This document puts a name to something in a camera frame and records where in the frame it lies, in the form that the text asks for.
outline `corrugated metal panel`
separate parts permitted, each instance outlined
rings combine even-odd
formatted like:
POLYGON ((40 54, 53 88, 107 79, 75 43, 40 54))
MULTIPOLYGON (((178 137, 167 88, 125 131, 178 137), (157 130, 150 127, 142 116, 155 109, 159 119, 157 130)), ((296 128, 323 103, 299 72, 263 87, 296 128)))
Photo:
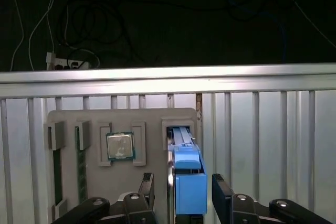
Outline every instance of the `corrugated metal panel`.
MULTIPOLYGON (((124 81, 120 85, 83 82, 72 91, 58 89, 53 82, 40 88, 31 83, 30 91, 20 90, 24 86, 19 81, 12 86, 1 84, 0 223, 50 223, 52 169, 43 137, 43 123, 50 111, 173 107, 197 110, 197 129, 209 174, 222 173, 237 192, 250 194, 262 204, 287 197, 336 223, 335 76, 308 74, 298 79, 262 77, 262 81, 259 77, 235 81, 204 78, 198 86, 197 80, 183 80, 191 85, 185 87, 186 92, 191 88, 206 92, 209 83, 210 89, 225 91, 202 94, 184 94, 181 87, 176 89, 178 94, 162 94, 165 81, 158 82, 160 85, 152 82, 158 87, 154 95, 145 93, 153 93, 153 87, 144 88, 140 95, 118 95, 115 90, 126 89, 122 88, 124 81), (300 85, 316 91, 302 91, 300 85), (54 88, 56 93, 69 91, 72 97, 52 97, 54 88), (25 98, 24 93, 35 96, 25 98), (20 99, 3 99, 14 98, 14 94, 20 99)), ((219 223, 210 197, 208 208, 206 223, 219 223)))

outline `black cable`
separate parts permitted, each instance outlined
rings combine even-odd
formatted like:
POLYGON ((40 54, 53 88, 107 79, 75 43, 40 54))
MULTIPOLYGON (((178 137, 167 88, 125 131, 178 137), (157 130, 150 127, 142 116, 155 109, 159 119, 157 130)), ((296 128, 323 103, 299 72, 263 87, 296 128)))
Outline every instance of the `black cable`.
MULTIPOLYGON (((185 10, 190 10, 194 12, 217 12, 217 11, 228 11, 229 16, 241 22, 247 22, 259 15, 266 8, 266 5, 270 0, 262 0, 261 4, 258 6, 257 10, 253 13, 252 16, 247 18, 237 18, 233 15, 235 8, 251 3, 255 0, 242 0, 237 3, 237 5, 231 5, 226 3, 222 7, 215 8, 198 8, 190 7, 175 3, 170 3, 161 0, 68 0, 67 4, 64 6, 58 22, 57 22, 57 39, 61 45, 70 47, 70 46, 79 46, 84 41, 94 41, 99 44, 108 44, 113 45, 121 39, 127 43, 129 48, 130 56, 127 57, 127 61, 138 60, 140 63, 148 63, 142 59, 136 52, 130 35, 128 33, 125 20, 121 13, 119 12, 119 6, 122 3, 132 3, 132 4, 150 4, 150 5, 164 5, 171 6, 176 8, 181 8, 185 10), (73 11, 70 15, 72 31, 76 35, 76 39, 73 41, 66 40, 64 37, 65 33, 65 20, 67 18, 67 8, 70 6, 73 7, 73 11), (111 33, 109 33, 109 24, 112 20, 115 20, 117 26, 114 26, 115 33, 113 38, 111 38, 111 33), (96 23, 103 23, 103 29, 101 31, 96 31, 96 23)), ((294 1, 290 2, 290 5, 283 5, 281 0, 274 0, 275 3, 281 9, 289 9, 294 5, 294 1)), ((70 58, 77 50, 71 52, 68 56, 70 58)))
MULTIPOLYGON (((71 60, 72 57, 73 57, 77 52, 85 51, 85 50, 88 50, 88 49, 85 49, 85 48, 77 48, 77 49, 73 50, 71 53, 68 54, 68 56, 67 56, 67 66, 68 66, 70 69, 74 69, 74 66, 73 66, 73 63, 72 63, 71 66, 70 66, 70 64, 69 64, 69 60, 71 60)), ((99 60, 99 57, 97 56, 97 54, 96 54, 96 53, 93 53, 93 54, 88 53, 88 54, 89 54, 89 55, 83 60, 83 62, 77 67, 77 69, 80 69, 86 62, 89 62, 90 58, 92 58, 92 57, 94 57, 95 60, 97 61, 97 64, 96 64, 96 66, 95 66, 94 68, 98 68, 98 67, 99 67, 99 62, 100 62, 100 60, 99 60)))

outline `white cable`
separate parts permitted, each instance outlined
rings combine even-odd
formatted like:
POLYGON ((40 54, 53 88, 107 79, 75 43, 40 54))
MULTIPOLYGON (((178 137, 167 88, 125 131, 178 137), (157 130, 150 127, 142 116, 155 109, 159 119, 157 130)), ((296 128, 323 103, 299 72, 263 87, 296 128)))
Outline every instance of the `white cable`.
POLYGON ((53 50, 52 50, 53 53, 55 52, 55 44, 54 44, 54 39, 53 39, 53 32, 51 31, 51 26, 50 26, 50 22, 49 22, 49 11, 53 7, 54 1, 55 0, 50 0, 49 5, 48 5, 48 13, 47 13, 47 23, 48 23, 49 32, 50 32, 51 43, 53 45, 53 50))
POLYGON ((30 61, 30 65, 31 68, 34 70, 33 67, 33 63, 32 63, 32 59, 31 59, 31 55, 30 55, 30 47, 31 47, 31 43, 32 43, 32 37, 34 32, 36 31, 37 27, 41 24, 41 22, 43 21, 43 19, 48 15, 48 12, 50 11, 49 6, 48 6, 48 10, 46 11, 46 13, 44 13, 44 15, 42 16, 42 18, 40 19, 40 21, 37 23, 37 25, 35 26, 35 28, 33 29, 33 31, 31 32, 31 35, 29 37, 29 41, 28 41, 28 56, 29 56, 29 61, 30 61))
POLYGON ((295 0, 293 0, 293 2, 296 5, 297 9, 299 9, 300 12, 303 14, 303 16, 306 18, 306 20, 309 21, 309 23, 320 33, 320 35, 322 35, 322 37, 325 38, 330 45, 336 48, 336 45, 314 24, 313 21, 311 21, 311 19, 307 16, 307 14, 305 14, 305 12, 302 10, 299 4, 295 0))
POLYGON ((25 31, 23 29, 21 14, 20 14, 19 7, 17 5, 17 0, 14 0, 14 2, 15 2, 16 10, 17 10, 17 16, 19 17, 19 21, 20 21, 20 27, 21 27, 22 36, 21 36, 21 40, 20 40, 19 44, 17 45, 17 47, 14 50, 14 53, 13 53, 13 56, 12 56, 12 63, 10 64, 10 71, 13 70, 15 55, 16 55, 18 49, 20 48, 20 46, 21 46, 21 44, 22 44, 22 42, 23 42, 23 40, 25 38, 25 31))

